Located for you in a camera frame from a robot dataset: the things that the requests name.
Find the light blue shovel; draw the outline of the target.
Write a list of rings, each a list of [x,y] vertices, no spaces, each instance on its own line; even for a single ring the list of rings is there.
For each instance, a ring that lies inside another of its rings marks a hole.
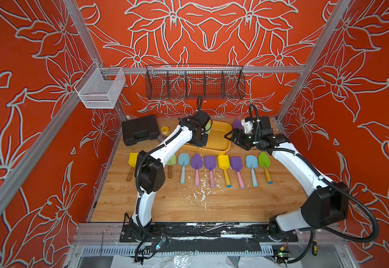
[[[252,184],[254,187],[257,187],[258,181],[257,181],[257,176],[256,176],[256,169],[258,168],[258,160],[254,155],[247,155],[245,157],[245,163],[246,163],[247,168],[250,169]]]
[[[181,178],[180,183],[185,183],[186,167],[190,165],[190,155],[188,153],[181,153],[178,156],[178,164],[181,166]]]

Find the purple pointed shovel pink handle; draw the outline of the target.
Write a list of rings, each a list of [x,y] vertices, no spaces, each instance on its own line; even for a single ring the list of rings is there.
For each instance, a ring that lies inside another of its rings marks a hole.
[[[191,166],[195,171],[194,184],[200,186],[200,172],[199,170],[203,167],[203,159],[200,154],[196,153],[191,159]]]

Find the purple square shovel pink handle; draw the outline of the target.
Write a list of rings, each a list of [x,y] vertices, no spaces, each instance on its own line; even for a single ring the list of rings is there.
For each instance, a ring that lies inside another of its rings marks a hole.
[[[230,166],[237,173],[240,189],[244,190],[245,184],[241,176],[241,170],[243,168],[241,157],[239,156],[230,157]]]

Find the green shovel wooden handle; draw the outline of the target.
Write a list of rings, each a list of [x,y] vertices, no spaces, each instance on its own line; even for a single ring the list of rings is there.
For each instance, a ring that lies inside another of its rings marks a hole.
[[[176,164],[176,155],[172,155],[171,158],[167,162],[168,166],[168,178],[173,178],[173,166]]]

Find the yellow shovel purple handle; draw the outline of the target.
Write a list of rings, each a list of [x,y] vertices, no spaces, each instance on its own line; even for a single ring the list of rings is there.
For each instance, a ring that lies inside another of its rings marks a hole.
[[[126,177],[126,181],[127,182],[130,182],[132,180],[133,176],[134,176],[134,171],[135,171],[135,168],[136,168],[137,156],[138,156],[138,153],[130,153],[129,154],[128,163],[129,163],[129,166],[130,166],[130,170],[129,170],[128,175]]]

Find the pale green shovel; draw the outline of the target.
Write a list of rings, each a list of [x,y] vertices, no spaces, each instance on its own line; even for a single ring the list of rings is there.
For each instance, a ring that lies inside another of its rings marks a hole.
[[[207,123],[206,128],[205,128],[205,133],[206,133],[206,134],[209,134],[209,133],[210,133],[211,125],[212,125],[212,121],[210,120],[210,121]]]

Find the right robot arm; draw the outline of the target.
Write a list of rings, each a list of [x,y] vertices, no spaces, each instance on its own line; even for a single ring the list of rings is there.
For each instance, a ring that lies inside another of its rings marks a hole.
[[[280,241],[293,230],[319,229],[359,243],[373,242],[379,236],[376,217],[350,194],[348,186],[334,182],[318,171],[284,134],[274,134],[269,118],[260,117],[255,105],[249,105],[249,117],[242,121],[242,128],[232,129],[225,138],[246,151],[257,149],[268,153],[296,178],[305,191],[307,199],[299,209],[270,218],[268,234],[271,239]],[[347,219],[350,202],[356,204],[372,224],[371,232],[366,237],[350,236],[330,228],[331,224]]]

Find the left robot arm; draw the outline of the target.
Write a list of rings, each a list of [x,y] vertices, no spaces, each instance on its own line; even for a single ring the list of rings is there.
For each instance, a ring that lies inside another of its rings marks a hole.
[[[141,151],[135,167],[135,186],[137,200],[129,227],[138,240],[146,236],[160,236],[163,231],[150,230],[152,208],[158,190],[163,186],[166,176],[164,167],[171,157],[185,144],[204,147],[208,140],[208,127],[212,126],[211,117],[201,110],[202,96],[197,97],[197,111],[194,115],[179,118],[176,129],[158,146],[149,152]]]

